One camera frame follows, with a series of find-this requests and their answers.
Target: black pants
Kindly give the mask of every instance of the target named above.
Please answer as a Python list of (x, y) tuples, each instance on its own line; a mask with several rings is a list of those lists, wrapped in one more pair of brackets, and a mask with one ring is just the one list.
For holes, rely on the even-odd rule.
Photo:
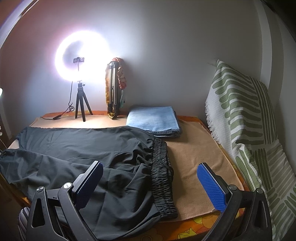
[(166, 143), (141, 129), (27, 127), (17, 139), (20, 148), (1, 155), (1, 173), (30, 200), (38, 186), (60, 188), (94, 160), (103, 164), (103, 177), (80, 210), (100, 240), (136, 236), (177, 217)]

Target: tripod leg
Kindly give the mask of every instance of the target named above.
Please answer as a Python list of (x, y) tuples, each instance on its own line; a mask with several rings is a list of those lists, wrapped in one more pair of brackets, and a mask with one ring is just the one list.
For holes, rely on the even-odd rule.
[(83, 98), (84, 98), (84, 101), (86, 103), (86, 106), (90, 112), (91, 115), (93, 115), (92, 111), (91, 111), (91, 107), (89, 106), (89, 102), (87, 101), (87, 98), (86, 98), (86, 95), (85, 95), (85, 92), (83, 92)]
[(83, 103), (83, 95), (79, 93), (79, 101), (80, 101), (80, 110), (82, 115), (82, 120), (85, 122), (85, 112), (84, 112), (84, 103)]
[(78, 116), (78, 105), (79, 105), (79, 97), (78, 97), (78, 93), (77, 93), (76, 108), (75, 108), (75, 119), (77, 119), (77, 116)]

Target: white fringe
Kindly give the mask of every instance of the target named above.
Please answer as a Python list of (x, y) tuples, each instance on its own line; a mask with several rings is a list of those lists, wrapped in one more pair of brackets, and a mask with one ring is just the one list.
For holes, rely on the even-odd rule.
[(221, 141), (219, 140), (219, 137), (218, 137), (217, 129), (215, 128), (214, 120), (211, 118), (207, 99), (205, 101), (205, 115), (207, 116), (207, 125), (210, 129), (211, 136), (218, 144), (221, 144)]

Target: blue clamp pad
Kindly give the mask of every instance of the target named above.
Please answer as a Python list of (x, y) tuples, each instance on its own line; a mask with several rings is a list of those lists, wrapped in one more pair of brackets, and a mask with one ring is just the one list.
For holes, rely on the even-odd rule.
[(74, 181), (72, 197), (77, 210), (87, 205), (92, 193), (102, 178), (103, 170), (103, 164), (99, 161), (94, 161), (87, 171), (84, 174), (80, 174)]
[(226, 193), (216, 180), (217, 175), (206, 163), (201, 163), (197, 167), (197, 177), (206, 191), (215, 209), (223, 212), (226, 208)]

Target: green striped blanket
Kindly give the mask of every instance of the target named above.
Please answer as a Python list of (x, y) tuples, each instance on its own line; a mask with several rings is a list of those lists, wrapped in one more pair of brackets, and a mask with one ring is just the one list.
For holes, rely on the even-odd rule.
[(280, 240), (296, 218), (296, 177), (277, 139), (266, 86), (218, 60), (206, 114), (213, 138), (232, 157), (250, 190), (264, 190), (273, 240)]

